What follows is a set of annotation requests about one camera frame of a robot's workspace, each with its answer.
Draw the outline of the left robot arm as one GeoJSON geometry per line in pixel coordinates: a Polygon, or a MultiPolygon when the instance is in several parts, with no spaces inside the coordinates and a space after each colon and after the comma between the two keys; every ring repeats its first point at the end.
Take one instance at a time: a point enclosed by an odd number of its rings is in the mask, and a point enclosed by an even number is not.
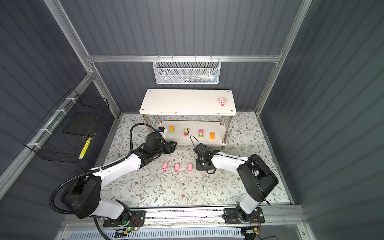
{"type": "Polygon", "coordinates": [[[125,223],[130,218],[129,207],[121,201],[102,198],[102,189],[118,178],[145,167],[162,154],[173,153],[176,146],[176,142],[166,142],[161,134],[150,133],[139,148],[134,150],[130,147],[126,157],[70,181],[65,186],[61,202],[79,219],[106,217],[125,223]]]}

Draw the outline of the orange toy bulldozer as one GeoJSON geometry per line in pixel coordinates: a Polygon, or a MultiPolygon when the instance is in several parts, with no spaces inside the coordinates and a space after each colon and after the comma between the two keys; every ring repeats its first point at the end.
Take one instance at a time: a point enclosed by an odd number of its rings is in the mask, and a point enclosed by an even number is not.
{"type": "Polygon", "coordinates": [[[210,132],[210,140],[215,140],[215,139],[216,139],[215,132],[210,132]]]}

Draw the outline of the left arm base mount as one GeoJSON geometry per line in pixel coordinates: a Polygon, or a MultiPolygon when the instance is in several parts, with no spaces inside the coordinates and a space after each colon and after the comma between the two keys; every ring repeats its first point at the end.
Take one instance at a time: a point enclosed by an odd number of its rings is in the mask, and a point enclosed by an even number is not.
{"type": "Polygon", "coordinates": [[[104,228],[139,228],[144,225],[146,219],[146,211],[124,211],[116,220],[106,218],[104,228]]]}

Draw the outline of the green orange mixer toy truck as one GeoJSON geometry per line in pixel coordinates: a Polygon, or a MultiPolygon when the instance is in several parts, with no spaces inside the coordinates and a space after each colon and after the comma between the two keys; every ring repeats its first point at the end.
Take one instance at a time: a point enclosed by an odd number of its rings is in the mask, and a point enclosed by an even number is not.
{"type": "Polygon", "coordinates": [[[174,134],[175,133],[175,127],[170,126],[169,134],[174,134]]]}

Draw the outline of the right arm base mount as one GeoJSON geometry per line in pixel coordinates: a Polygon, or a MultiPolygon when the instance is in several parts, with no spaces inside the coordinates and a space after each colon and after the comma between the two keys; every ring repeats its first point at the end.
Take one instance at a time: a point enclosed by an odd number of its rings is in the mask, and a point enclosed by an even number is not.
{"type": "Polygon", "coordinates": [[[261,208],[257,207],[251,214],[247,214],[240,208],[225,208],[221,217],[225,223],[230,224],[263,224],[265,217],[261,208]]]}

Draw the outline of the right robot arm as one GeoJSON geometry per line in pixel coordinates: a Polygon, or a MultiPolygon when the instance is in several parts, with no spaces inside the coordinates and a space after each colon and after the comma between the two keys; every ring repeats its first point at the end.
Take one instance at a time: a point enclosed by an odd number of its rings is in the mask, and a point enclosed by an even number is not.
{"type": "Polygon", "coordinates": [[[196,164],[207,174],[214,174],[217,169],[222,169],[240,177],[247,192],[237,206],[237,216],[243,222],[253,216],[254,210],[279,183],[277,176],[259,155],[236,157],[219,150],[211,150],[202,143],[194,147],[194,152],[197,154],[196,164]]]}

